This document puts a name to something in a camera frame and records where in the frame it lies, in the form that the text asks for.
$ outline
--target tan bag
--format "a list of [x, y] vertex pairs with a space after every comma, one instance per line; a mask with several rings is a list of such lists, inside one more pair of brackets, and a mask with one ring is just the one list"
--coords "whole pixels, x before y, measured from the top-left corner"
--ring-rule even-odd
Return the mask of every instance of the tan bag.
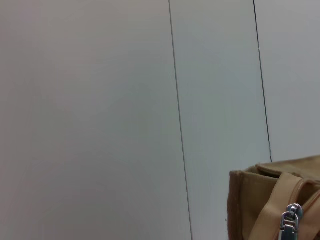
[[[245, 171], [230, 172], [229, 240], [278, 240], [280, 232], [281, 239], [289, 228], [297, 230], [296, 227], [298, 240], [320, 240], [319, 183], [320, 156], [257, 164]], [[291, 211], [291, 217], [285, 215], [282, 219], [290, 204], [302, 206], [302, 218]]]

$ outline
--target metal zipper pull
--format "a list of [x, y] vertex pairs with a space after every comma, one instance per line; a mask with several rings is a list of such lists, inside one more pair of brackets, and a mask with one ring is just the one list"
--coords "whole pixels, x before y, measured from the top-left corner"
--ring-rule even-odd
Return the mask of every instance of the metal zipper pull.
[[290, 204], [282, 214], [278, 240], [297, 240], [299, 221], [303, 217], [303, 209], [299, 204]]

